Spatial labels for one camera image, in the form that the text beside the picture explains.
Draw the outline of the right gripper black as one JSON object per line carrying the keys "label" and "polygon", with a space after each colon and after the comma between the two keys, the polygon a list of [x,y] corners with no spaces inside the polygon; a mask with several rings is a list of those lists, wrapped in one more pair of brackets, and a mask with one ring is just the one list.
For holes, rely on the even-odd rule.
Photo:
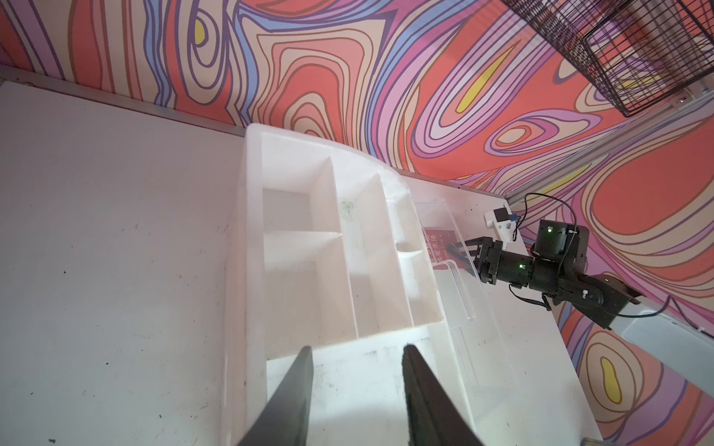
{"label": "right gripper black", "polygon": [[[498,281],[515,286],[530,283],[530,257],[515,254],[504,249],[502,241],[490,237],[480,237],[467,241],[455,241],[446,245],[447,256],[472,277],[480,278],[485,284]],[[461,253],[473,250],[473,262]]]}

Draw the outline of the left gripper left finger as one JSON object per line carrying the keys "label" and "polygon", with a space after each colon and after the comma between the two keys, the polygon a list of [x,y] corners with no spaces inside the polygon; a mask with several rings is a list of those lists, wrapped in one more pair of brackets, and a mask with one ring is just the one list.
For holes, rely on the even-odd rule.
{"label": "left gripper left finger", "polygon": [[303,347],[238,445],[306,445],[313,386],[311,347]]}

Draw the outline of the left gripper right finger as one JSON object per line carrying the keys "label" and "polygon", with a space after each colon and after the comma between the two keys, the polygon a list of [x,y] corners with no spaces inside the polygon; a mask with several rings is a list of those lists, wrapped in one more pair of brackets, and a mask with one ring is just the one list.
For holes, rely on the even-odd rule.
{"label": "left gripper right finger", "polygon": [[405,346],[402,367],[409,445],[483,445],[416,346]]}

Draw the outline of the clear plastic drawer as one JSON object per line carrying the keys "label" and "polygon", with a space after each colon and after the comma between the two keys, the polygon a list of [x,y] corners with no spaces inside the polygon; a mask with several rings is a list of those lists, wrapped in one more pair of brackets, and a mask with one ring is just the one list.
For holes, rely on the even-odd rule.
{"label": "clear plastic drawer", "polygon": [[552,313],[530,290],[483,284],[463,269],[436,274],[467,369],[472,428],[486,445],[578,445],[601,433]]}

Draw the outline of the white plastic drawer organizer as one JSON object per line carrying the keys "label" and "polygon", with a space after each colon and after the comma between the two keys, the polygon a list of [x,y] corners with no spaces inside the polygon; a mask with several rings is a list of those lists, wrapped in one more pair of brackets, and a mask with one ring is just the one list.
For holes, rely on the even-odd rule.
{"label": "white plastic drawer organizer", "polygon": [[405,179],[345,145],[252,124],[226,264],[223,445],[312,351],[310,445],[408,441],[403,348],[418,348],[468,425],[474,395],[456,270],[430,257]]}

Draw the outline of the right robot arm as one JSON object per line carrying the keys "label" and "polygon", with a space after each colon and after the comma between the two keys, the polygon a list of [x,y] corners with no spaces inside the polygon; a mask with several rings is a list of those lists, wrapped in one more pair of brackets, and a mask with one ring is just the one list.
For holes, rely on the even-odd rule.
{"label": "right robot arm", "polygon": [[452,243],[447,251],[484,284],[505,282],[539,292],[537,304],[544,308],[570,303],[602,329],[615,332],[711,395],[712,334],[688,318],[674,297],[652,308],[640,291],[614,276],[588,275],[588,242],[584,226],[541,220],[530,255],[509,252],[491,237]]}

